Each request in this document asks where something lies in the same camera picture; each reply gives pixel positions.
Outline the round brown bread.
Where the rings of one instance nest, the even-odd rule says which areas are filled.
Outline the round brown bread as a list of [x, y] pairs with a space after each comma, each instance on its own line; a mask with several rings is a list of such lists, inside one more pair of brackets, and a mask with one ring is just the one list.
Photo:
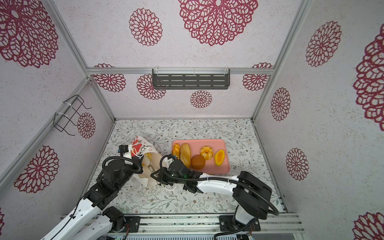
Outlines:
[[195, 155], [191, 159], [191, 165], [192, 168], [195, 170], [201, 170], [205, 167], [206, 165], [206, 160], [203, 156], [201, 155]]

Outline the white floral paper bag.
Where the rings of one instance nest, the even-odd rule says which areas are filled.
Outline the white floral paper bag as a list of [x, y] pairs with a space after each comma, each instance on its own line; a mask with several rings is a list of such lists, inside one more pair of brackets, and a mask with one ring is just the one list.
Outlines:
[[151, 174], [160, 169], [160, 160], [163, 157], [152, 143], [141, 136], [136, 136], [130, 143], [129, 157], [139, 157], [142, 160], [143, 172], [134, 174], [134, 178], [144, 187], [152, 188], [159, 182], [151, 177]]

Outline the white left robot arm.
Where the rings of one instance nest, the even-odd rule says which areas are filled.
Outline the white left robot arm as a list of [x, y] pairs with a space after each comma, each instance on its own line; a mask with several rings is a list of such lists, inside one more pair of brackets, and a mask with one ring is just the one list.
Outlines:
[[44, 240], [95, 240], [109, 231], [126, 227], [124, 214], [108, 207], [134, 174], [143, 172], [142, 158], [108, 157], [103, 161], [97, 182], [81, 197], [75, 208]]

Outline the long twisted yellow bread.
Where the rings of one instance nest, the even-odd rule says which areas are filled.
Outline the long twisted yellow bread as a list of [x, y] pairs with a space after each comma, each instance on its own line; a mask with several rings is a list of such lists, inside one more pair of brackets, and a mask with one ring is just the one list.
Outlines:
[[180, 159], [180, 155], [181, 155], [181, 147], [178, 143], [174, 144], [173, 145], [173, 150], [172, 150], [172, 155], [177, 158], [177, 159]]

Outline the oval yellow bread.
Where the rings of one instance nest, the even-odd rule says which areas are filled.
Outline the oval yellow bread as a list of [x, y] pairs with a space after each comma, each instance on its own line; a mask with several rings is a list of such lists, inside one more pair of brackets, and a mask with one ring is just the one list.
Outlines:
[[226, 153], [224, 150], [219, 150], [216, 154], [215, 154], [215, 165], [217, 167], [221, 166], [224, 162], [226, 158]]

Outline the long pale baguette bread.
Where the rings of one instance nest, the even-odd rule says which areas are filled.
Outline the long pale baguette bread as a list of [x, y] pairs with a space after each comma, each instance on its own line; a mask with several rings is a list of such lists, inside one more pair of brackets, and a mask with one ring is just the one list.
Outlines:
[[189, 144], [182, 144], [180, 158], [182, 163], [189, 169], [191, 167], [191, 147]]

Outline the striped round bun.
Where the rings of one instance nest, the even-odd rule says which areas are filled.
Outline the striped round bun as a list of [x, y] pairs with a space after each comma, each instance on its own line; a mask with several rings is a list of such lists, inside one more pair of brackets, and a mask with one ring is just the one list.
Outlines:
[[214, 151], [210, 146], [204, 146], [200, 150], [200, 155], [206, 160], [210, 160], [213, 158]]

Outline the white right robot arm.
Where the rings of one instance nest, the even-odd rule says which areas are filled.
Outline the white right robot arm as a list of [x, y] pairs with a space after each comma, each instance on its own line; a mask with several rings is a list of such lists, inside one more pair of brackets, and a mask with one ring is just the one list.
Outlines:
[[269, 214], [278, 216], [279, 210], [271, 203], [272, 189], [249, 172], [242, 171], [238, 176], [220, 177], [188, 169], [181, 160], [171, 156], [171, 163], [151, 173], [151, 177], [162, 185], [183, 185], [185, 191], [215, 193], [232, 197], [238, 206], [233, 221], [247, 224], [258, 219], [265, 220]]

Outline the steel tongs with white tips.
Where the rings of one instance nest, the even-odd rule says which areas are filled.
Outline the steel tongs with white tips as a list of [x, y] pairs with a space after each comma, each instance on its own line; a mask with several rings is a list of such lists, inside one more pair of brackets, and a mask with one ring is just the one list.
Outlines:
[[148, 168], [149, 168], [149, 170], [150, 170], [151, 173], [156, 172], [156, 170], [155, 170], [155, 168], [154, 168], [154, 166], [153, 166], [153, 162], [152, 162], [151, 159], [148, 160]]

